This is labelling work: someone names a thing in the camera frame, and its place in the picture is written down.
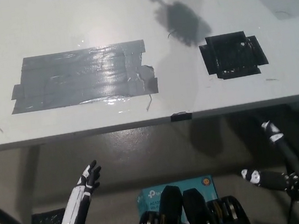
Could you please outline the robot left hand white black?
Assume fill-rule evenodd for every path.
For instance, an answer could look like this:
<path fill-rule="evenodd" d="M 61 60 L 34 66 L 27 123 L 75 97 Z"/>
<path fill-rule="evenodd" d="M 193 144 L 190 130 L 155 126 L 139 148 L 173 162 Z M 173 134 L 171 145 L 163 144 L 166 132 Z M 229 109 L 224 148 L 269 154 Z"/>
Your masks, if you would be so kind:
<path fill-rule="evenodd" d="M 92 194 L 98 188 L 100 182 L 101 166 L 93 160 L 80 176 L 77 185 L 72 189 L 62 224 L 86 224 Z"/>

